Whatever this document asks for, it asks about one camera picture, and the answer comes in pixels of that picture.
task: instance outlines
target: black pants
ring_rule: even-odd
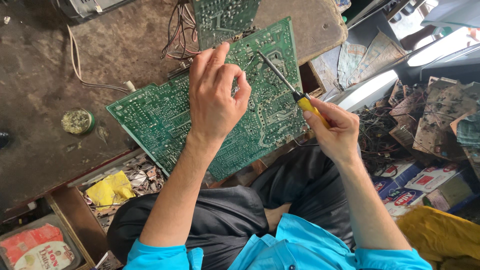
[[[157,195],[131,200],[115,214],[107,239],[113,254],[124,264]],[[309,146],[297,147],[279,157],[251,187],[200,190],[187,250],[203,249],[203,270],[227,269],[253,234],[261,237],[268,233],[264,208],[274,209],[287,202],[292,203],[290,214],[319,225],[353,246],[348,204],[338,170],[319,146]]]

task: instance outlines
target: tangled wires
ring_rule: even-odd
[[[179,0],[173,8],[172,16],[168,22],[168,42],[162,50],[162,58],[167,57],[170,59],[186,60],[200,53],[197,48],[187,44],[187,39],[185,37],[185,31],[191,30],[192,42],[196,42],[198,39],[195,19],[188,9],[187,3],[187,1]],[[177,26],[172,34],[171,27],[175,13],[177,14]]]
[[[390,164],[410,157],[410,154],[391,137],[389,132],[397,123],[389,114],[390,108],[381,104],[386,98],[355,113],[360,117],[358,143],[368,172],[386,170]]]

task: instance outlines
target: wooden workbench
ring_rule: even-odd
[[[160,59],[176,0],[137,0],[72,27],[88,82],[136,87],[167,80],[176,68]],[[0,213],[26,204],[100,165],[135,143],[104,106],[123,97],[115,90],[88,88],[75,77],[65,23],[49,0],[0,2],[0,132],[11,143],[0,150]],[[347,30],[332,0],[263,0],[254,25],[291,16],[300,63],[341,44]],[[63,113],[91,111],[108,128],[105,143],[95,131],[63,131]]]

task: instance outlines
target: yellow cloth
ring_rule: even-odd
[[[105,177],[102,181],[87,189],[87,195],[96,206],[120,203],[128,198],[135,197],[130,181],[122,171]]]
[[[480,265],[480,225],[427,206],[415,207],[397,224],[423,259],[442,262],[438,269]]]

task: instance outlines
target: green circuit board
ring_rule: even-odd
[[[290,17],[230,46],[225,62],[245,69],[252,93],[247,111],[208,168],[218,181],[304,133],[301,109],[264,64],[258,49],[302,92]],[[166,175],[173,170],[190,130],[188,87],[188,73],[183,73],[106,106]]]
[[[260,0],[190,0],[200,50],[234,37],[252,25]]]

